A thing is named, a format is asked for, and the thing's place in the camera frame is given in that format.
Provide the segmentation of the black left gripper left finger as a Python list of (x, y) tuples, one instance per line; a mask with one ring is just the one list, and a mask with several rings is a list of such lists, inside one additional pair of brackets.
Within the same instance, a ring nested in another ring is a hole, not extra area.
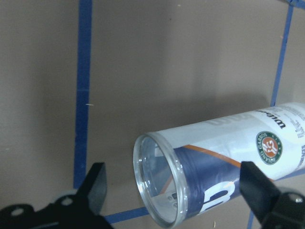
[(76, 196), (86, 199), (88, 208), (94, 215), (99, 215), (107, 194), (106, 165), (94, 163), (79, 187)]

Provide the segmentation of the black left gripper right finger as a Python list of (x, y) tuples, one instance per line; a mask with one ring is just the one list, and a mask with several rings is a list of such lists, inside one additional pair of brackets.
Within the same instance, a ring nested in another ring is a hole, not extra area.
[(260, 224), (270, 215), (281, 191), (251, 161), (243, 161), (240, 168), (240, 193)]

